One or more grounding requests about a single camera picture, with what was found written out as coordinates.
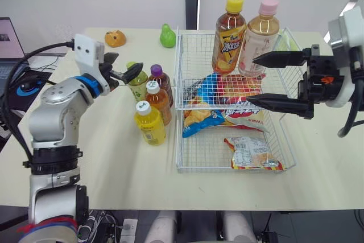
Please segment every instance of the chip bag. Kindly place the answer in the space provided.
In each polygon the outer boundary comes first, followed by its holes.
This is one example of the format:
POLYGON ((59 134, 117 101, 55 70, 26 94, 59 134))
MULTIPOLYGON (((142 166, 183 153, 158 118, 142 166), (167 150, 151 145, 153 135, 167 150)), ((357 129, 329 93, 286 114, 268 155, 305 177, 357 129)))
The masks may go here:
POLYGON ((264 136, 261 138, 225 138, 224 142, 234 152, 231 159, 233 169, 264 169, 270 171, 283 171, 286 169, 271 154, 264 136))
POLYGON ((245 97, 260 94, 260 86, 264 77, 266 77, 265 74, 254 78, 235 74, 220 75, 217 81, 216 97, 220 104, 249 104, 245 97))
POLYGON ((264 110, 247 108, 250 103, 246 96, 260 94, 261 75, 256 78, 244 78, 241 75, 213 73, 196 81, 185 90, 185 104, 202 105, 206 109, 193 109, 184 112, 183 138, 187 138, 209 126, 234 126, 268 132, 264 126, 264 110), (208 110, 214 104, 240 104, 244 109, 208 110))

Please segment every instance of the robotic arm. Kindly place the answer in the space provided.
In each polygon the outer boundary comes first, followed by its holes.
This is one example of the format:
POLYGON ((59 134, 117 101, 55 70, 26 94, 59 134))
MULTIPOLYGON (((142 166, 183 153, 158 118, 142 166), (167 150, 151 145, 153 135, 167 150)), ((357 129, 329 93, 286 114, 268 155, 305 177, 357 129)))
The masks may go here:
POLYGON ((81 76, 66 79, 41 95, 40 106, 29 119, 33 157, 24 165, 31 169, 28 231, 20 242, 49 239, 77 242, 77 224, 88 218, 86 187, 80 186, 77 148, 81 116, 99 95, 137 77, 143 63, 126 73, 112 70, 117 53, 104 56, 104 44, 77 34, 76 63, 81 76))
POLYGON ((307 71, 298 83, 297 99, 282 94, 259 94, 247 100, 265 109, 294 113, 313 118, 313 106, 321 102, 339 108, 351 102, 345 126, 338 136, 344 137, 355 122, 358 111, 364 111, 364 19, 359 7, 329 22, 333 56, 321 56, 319 45, 300 51, 276 51, 260 55, 253 63, 269 68, 298 66, 307 62, 307 71))

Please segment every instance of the table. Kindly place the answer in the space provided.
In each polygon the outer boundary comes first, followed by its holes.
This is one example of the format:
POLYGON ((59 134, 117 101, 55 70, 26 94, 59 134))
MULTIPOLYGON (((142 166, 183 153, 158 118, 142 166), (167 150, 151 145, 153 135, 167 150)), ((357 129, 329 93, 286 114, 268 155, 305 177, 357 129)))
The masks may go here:
MULTIPOLYGON (((85 33, 103 41, 111 29, 88 28, 85 33)), ((120 29, 127 43, 121 48, 105 47, 120 53, 115 70, 124 70, 128 61, 143 61, 144 69, 159 63, 172 77, 175 49, 163 48, 159 30, 120 29)), ((302 47, 319 44, 322 54, 331 54, 322 37, 314 32, 296 32, 302 47)), ((73 52, 52 75, 52 81, 78 73, 73 52)), ((30 107, 20 129, 30 145, 30 107)), ((159 147, 147 145, 133 117, 134 98, 126 86, 95 100, 81 119, 79 160, 81 184, 86 185, 93 209, 180 209, 180 210, 262 210, 301 211, 364 208, 364 127, 355 127, 338 138, 350 104, 332 109, 315 106, 315 118, 285 118, 287 134, 297 166, 281 174, 194 173, 180 174, 175 167, 175 115, 167 128, 168 138, 159 147)), ((12 137, 0 154, 1 205, 28 206, 26 160, 12 137)))

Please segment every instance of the white bottle cap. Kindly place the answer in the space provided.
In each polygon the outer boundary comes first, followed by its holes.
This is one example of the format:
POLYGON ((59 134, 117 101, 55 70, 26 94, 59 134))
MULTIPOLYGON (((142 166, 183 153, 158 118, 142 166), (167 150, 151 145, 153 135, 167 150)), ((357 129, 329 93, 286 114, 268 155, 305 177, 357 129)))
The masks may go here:
POLYGON ((149 81, 147 83, 147 91, 150 94, 156 94, 160 91, 159 84, 157 81, 149 81))
POLYGON ((138 112, 139 115, 146 116, 149 113, 152 112, 152 107, 147 101, 140 101, 135 106, 136 112, 138 112))

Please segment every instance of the green toy pear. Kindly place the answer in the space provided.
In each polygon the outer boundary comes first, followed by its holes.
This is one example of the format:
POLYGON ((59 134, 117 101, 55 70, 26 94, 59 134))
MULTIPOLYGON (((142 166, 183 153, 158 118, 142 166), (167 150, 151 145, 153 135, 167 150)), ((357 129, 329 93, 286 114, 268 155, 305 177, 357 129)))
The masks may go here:
POLYGON ((176 34, 168 24, 162 25, 162 33, 159 36, 159 40, 165 48, 173 48, 176 45, 176 34))

